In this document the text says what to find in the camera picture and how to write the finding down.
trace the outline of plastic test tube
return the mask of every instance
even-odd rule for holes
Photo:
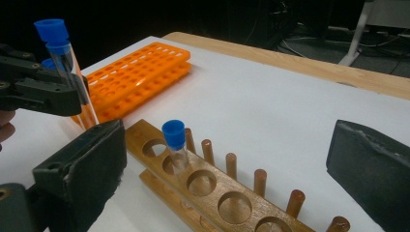
[[[62,77],[64,84],[74,88],[81,103],[81,113],[77,119],[86,131],[99,123],[96,112],[91,104],[83,76],[75,59],[73,48],[68,41],[69,33],[63,19],[45,19],[34,23],[42,41],[46,42],[55,68]]]
[[[170,120],[163,124],[162,132],[171,153],[174,174],[179,174],[189,165],[185,142],[185,125],[179,120]]]

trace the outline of white tabletop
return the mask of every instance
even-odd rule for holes
[[[91,73],[152,42],[190,51],[190,73],[124,118],[126,128],[145,119],[157,128],[180,119],[200,142],[213,141],[216,166],[238,157],[238,180],[252,189],[253,172],[268,172],[266,198],[285,209],[290,192],[307,196],[299,220],[325,231],[343,216],[350,231],[383,231],[327,173],[337,119],[381,131],[410,145],[410,101],[360,90],[158,38],[141,42],[83,70]],[[3,142],[0,184],[30,187],[31,170],[81,134],[70,119],[19,109],[15,135]],[[144,167],[128,155],[122,183],[90,231],[190,231],[139,180]]]

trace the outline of wooden peg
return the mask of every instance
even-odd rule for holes
[[[268,174],[263,169],[257,169],[254,172],[253,192],[255,192],[256,194],[262,197],[265,197],[267,177],[268,177]]]
[[[211,165],[215,166],[214,161],[214,152],[212,150],[212,142],[209,139],[204,139],[201,143],[202,151],[204,153],[204,159],[210,163]]]
[[[347,232],[350,229],[349,221],[341,216],[334,217],[326,232]]]
[[[187,150],[196,154],[195,144],[193,143],[192,131],[189,128],[185,128],[185,139],[187,142]]]
[[[301,212],[302,205],[304,204],[305,199],[305,194],[302,191],[294,189],[292,193],[290,193],[286,213],[293,218],[297,218],[299,213]]]
[[[236,180],[236,155],[233,153],[228,153],[228,155],[226,155],[225,160],[226,160],[226,175]]]

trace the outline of wooden table edge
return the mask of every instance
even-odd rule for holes
[[[162,38],[172,42],[191,45],[215,51],[217,53],[278,67],[295,73],[303,73],[376,93],[410,100],[410,78],[345,67],[338,64],[316,61],[257,47],[195,36],[183,32],[172,32]]]

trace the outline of wooden base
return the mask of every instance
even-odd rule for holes
[[[193,231],[217,231],[205,218],[189,207],[186,202],[181,200],[177,194],[164,185],[149,170],[143,171],[139,178]]]
[[[169,151],[153,152],[165,145],[162,132],[144,120],[127,129],[126,143],[149,170],[144,183],[195,231],[313,231],[192,152],[189,167],[174,174]]]

